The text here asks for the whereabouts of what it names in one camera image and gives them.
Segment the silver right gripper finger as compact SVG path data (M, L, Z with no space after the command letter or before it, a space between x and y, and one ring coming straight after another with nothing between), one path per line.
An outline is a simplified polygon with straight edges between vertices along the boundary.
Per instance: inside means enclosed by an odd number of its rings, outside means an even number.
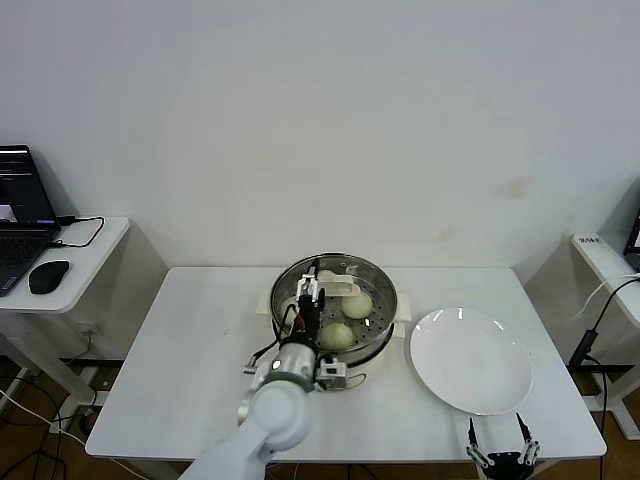
M524 447L519 455L519 463L535 463L540 450L540 444L534 440L529 427L526 425L520 414L517 414L518 425L524 440Z
M486 455L479 448L472 418L469 419L468 445L466 447L466 452L476 465L488 464L488 459L486 458Z

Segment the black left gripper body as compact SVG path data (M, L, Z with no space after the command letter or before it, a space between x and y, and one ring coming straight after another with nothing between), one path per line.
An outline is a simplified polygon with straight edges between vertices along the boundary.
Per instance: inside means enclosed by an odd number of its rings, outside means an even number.
M301 295L298 300L294 335L314 345L320 330L320 315L324 307L325 298L323 294L320 294L317 300L314 300L309 294Z

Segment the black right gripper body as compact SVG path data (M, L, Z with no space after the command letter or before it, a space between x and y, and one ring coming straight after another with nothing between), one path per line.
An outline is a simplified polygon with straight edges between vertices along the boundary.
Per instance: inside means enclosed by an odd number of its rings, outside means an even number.
M527 464L525 460L519 461L520 453L495 452L488 455L489 463L482 468L487 479L493 480L525 480L534 472L534 465Z

